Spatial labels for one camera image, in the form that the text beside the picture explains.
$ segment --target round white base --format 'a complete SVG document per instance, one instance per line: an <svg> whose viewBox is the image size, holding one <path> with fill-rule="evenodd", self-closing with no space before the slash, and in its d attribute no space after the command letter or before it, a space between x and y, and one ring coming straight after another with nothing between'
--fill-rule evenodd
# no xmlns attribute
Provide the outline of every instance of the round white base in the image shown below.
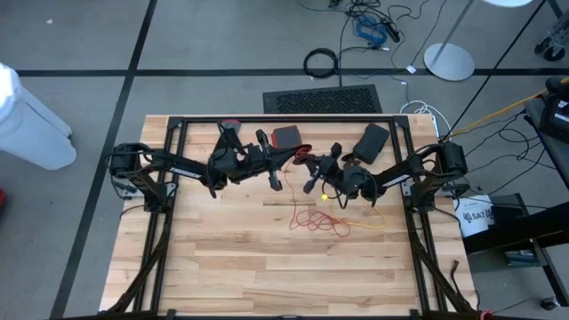
<svg viewBox="0 0 569 320"><path fill-rule="evenodd" d="M465 80L472 76L474 59L458 45L446 44L437 61L433 62L441 45L443 44L433 44L425 51L423 60L429 71L449 81Z"/></svg>

